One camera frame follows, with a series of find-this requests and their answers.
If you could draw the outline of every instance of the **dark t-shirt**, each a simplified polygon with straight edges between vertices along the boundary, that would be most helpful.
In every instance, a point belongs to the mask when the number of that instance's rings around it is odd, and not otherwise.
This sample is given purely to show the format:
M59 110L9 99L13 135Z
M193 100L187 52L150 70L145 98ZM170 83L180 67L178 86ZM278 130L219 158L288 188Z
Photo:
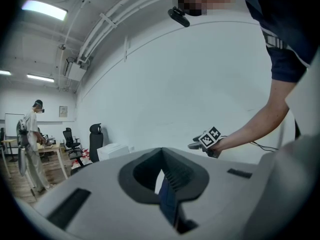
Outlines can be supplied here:
M319 46L318 0L245 0L260 23L272 79L296 83Z

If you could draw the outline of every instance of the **person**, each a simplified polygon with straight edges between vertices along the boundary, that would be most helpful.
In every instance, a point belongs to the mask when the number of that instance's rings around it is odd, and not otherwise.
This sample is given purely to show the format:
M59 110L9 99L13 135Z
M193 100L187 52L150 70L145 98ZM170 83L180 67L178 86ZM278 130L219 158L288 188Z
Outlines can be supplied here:
M231 0L177 0L179 9L191 16L221 8ZM212 147L215 153L256 141L286 117L285 98L301 79L319 47L318 0L245 0L253 19L260 24L270 55L271 89L267 104L241 129Z
M42 113L43 102L37 99L32 106L31 110L25 116L27 139L29 145L25 148L27 157L27 169L35 185L35 189L40 193L44 189L49 190L53 185L49 184L45 171L38 152L37 142L46 143L47 141L42 137L38 131L37 115L36 113Z

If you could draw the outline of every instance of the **chair backrest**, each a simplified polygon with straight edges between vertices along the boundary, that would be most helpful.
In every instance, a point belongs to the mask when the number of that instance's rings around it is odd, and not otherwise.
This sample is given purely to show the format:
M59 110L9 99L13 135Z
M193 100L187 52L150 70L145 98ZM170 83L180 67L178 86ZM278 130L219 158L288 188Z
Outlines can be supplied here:
M90 127L90 160L99 162L97 149L102 148L104 144L104 134L101 132L101 123L96 123Z
M0 147L2 146L3 151L6 150L6 145L3 145L1 142L5 139L5 128L0 129Z
M66 128L64 131L63 131L63 136L65 138L65 145L68 147L68 148L71 148L72 147L72 143L74 143L74 139L72 138L72 132L71 132L71 129L70 128Z

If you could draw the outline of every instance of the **wooden floor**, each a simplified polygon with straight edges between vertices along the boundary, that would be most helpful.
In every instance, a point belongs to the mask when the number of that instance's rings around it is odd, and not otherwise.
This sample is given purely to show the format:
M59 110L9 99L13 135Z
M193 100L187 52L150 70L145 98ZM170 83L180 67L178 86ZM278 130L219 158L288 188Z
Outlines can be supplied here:
M68 177L70 177L72 161L69 159L68 154L64 152L61 154L61 158L66 174ZM6 164L9 168L11 178L8 177L2 157L0 158L0 174L6 181L14 197L20 198L33 206L47 191L44 190L41 194L39 194L36 190L34 190L34 197L30 190L31 187L29 186L26 176L22 177L20 175L18 162L9 162L10 159L11 157L6 157ZM48 156L48 159L49 161L42 161L47 180L50 184L59 184L63 182L65 177L60 167L57 153Z

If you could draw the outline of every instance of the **headset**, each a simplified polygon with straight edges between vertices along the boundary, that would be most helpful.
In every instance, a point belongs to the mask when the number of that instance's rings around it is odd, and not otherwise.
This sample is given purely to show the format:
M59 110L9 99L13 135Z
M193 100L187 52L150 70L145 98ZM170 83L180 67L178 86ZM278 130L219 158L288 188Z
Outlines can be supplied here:
M197 17L202 15L203 11L201 9L191 8L189 3L184 3L184 0L177 0L177 6L174 6L172 9L168 10L168 14L171 19L187 28L190 26L190 22L185 15L188 14L190 16Z

